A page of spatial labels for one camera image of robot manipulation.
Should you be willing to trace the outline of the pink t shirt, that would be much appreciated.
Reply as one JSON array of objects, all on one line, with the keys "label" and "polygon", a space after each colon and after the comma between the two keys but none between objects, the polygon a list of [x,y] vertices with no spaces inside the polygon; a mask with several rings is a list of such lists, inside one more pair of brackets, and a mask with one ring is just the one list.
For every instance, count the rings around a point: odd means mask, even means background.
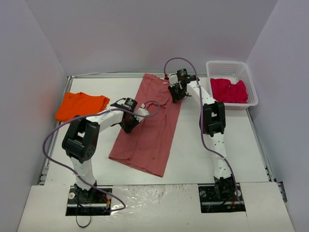
[{"label": "pink t shirt", "polygon": [[145,103],[152,117],[131,133],[121,130],[109,159],[163,177],[181,109],[180,101],[173,103],[168,87],[168,82],[155,75],[143,76],[135,100]]}]

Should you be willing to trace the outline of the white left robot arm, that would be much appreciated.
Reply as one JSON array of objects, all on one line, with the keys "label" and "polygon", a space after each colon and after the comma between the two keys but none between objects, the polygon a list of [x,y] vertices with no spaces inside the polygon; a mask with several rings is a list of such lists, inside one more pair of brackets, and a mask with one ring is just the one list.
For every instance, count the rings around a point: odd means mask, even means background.
[{"label": "white left robot arm", "polygon": [[86,202],[94,201],[97,196],[91,159],[96,151],[99,133],[115,125],[120,125],[125,133],[130,133],[144,116],[149,115],[145,105],[138,109],[136,107],[134,99],[126,98],[122,104],[111,104],[99,116],[89,116],[70,123],[62,148],[78,174],[75,186],[80,189],[80,197]]}]

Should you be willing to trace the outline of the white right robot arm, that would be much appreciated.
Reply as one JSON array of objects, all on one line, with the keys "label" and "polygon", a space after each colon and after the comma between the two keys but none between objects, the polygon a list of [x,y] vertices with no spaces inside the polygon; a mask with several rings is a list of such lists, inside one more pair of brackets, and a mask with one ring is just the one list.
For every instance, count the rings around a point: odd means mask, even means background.
[{"label": "white right robot arm", "polygon": [[189,75],[186,69],[175,74],[165,74],[169,91],[174,103],[185,97],[193,97],[200,107],[199,126],[201,139],[211,152],[214,164],[214,194],[224,200],[235,191],[235,177],[227,163],[225,149],[225,106],[216,101],[200,84],[195,75]]}]

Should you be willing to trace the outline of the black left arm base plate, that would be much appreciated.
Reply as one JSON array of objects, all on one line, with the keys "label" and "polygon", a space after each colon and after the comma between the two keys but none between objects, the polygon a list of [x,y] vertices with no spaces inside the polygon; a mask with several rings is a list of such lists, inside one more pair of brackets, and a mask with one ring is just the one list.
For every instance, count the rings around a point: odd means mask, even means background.
[{"label": "black left arm base plate", "polygon": [[98,190],[80,190],[70,186],[66,216],[109,216],[111,196]]}]

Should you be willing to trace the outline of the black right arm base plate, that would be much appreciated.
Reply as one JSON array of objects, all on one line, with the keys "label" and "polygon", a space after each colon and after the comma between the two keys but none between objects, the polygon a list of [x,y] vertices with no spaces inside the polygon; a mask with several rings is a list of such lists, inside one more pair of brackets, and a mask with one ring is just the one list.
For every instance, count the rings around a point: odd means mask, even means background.
[{"label": "black right arm base plate", "polygon": [[198,185],[198,193],[201,213],[246,212],[240,184],[237,184],[237,191],[228,190],[222,196],[215,192],[214,184]]}]

